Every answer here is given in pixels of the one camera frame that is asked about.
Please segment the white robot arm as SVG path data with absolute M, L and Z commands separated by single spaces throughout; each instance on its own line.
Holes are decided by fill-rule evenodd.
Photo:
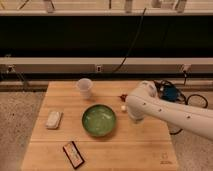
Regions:
M 126 97 L 133 120 L 149 115 L 213 141 L 213 110 L 162 100 L 153 81 L 141 81 Z

